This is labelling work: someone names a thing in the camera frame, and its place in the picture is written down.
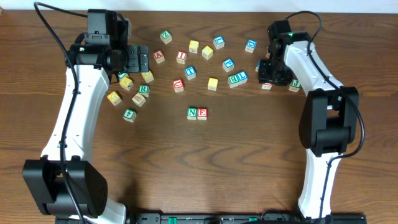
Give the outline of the green letter R block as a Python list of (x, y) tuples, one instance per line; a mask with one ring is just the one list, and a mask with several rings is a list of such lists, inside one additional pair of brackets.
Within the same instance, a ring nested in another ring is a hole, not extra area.
[(138, 93), (144, 97), (149, 97), (150, 95), (149, 85), (140, 85)]

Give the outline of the green letter N block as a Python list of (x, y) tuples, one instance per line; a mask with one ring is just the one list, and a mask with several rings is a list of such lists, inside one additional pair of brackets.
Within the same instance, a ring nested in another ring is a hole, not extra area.
[(196, 120), (197, 119), (198, 109), (193, 107), (188, 107), (187, 109), (187, 119)]

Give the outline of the red letter E block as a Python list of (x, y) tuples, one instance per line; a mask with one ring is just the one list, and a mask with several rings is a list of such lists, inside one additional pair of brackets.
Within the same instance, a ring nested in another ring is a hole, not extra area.
[(207, 108), (198, 108), (197, 109), (197, 119), (198, 120), (207, 120), (208, 117), (208, 109)]

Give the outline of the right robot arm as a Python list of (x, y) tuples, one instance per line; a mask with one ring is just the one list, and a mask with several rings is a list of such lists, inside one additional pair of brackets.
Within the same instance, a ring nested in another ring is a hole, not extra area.
[(306, 96), (298, 126), (307, 160), (299, 218), (327, 221), (338, 164), (355, 139), (358, 91), (330, 73), (308, 32), (292, 31), (284, 19), (273, 22), (267, 33), (269, 57), (259, 62), (259, 83), (287, 86), (297, 80)]

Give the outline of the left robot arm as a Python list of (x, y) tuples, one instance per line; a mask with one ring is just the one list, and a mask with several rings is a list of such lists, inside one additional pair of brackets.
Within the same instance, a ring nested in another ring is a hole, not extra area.
[(66, 86), (53, 133), (22, 176), (43, 215), (57, 223), (133, 223), (126, 205), (108, 197), (92, 165), (95, 126), (113, 76), (149, 71), (148, 48), (129, 45), (131, 23), (114, 11), (90, 9), (87, 30), (64, 49)]

